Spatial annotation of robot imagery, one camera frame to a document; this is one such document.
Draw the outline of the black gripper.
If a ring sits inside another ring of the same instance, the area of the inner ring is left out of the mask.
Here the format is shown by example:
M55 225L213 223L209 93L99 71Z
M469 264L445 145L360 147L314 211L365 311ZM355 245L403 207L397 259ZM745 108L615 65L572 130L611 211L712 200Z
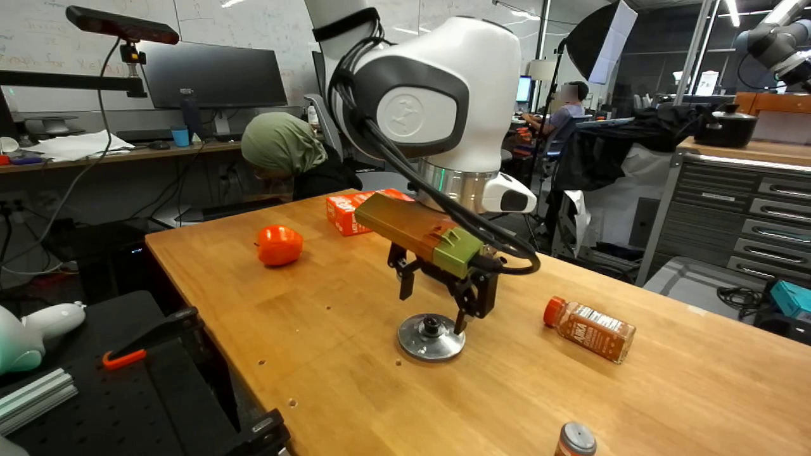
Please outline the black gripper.
M404 261L404 247L389 242L388 266L397 273L399 288L397 298L408 298L412 294L412 275L420 268L425 275L440 280L456 301L453 333L465 328L465 316L483 320L494 309L497 297L497 264L491 255L477 254L469 261L469 268L461 275L453 275L429 261Z

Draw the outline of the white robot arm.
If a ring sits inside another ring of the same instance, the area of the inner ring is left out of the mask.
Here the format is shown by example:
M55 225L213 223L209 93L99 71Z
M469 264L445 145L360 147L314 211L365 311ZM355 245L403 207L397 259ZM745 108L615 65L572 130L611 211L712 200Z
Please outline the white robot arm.
M456 16L393 43L366 0L303 0L325 54L325 102L350 145L388 161L412 203L372 194L356 221L389 241L399 288L417 270L459 306L456 328L494 306L501 273L540 268L534 247L491 223L497 211L529 212L534 194L501 169L513 114L520 37L491 19Z

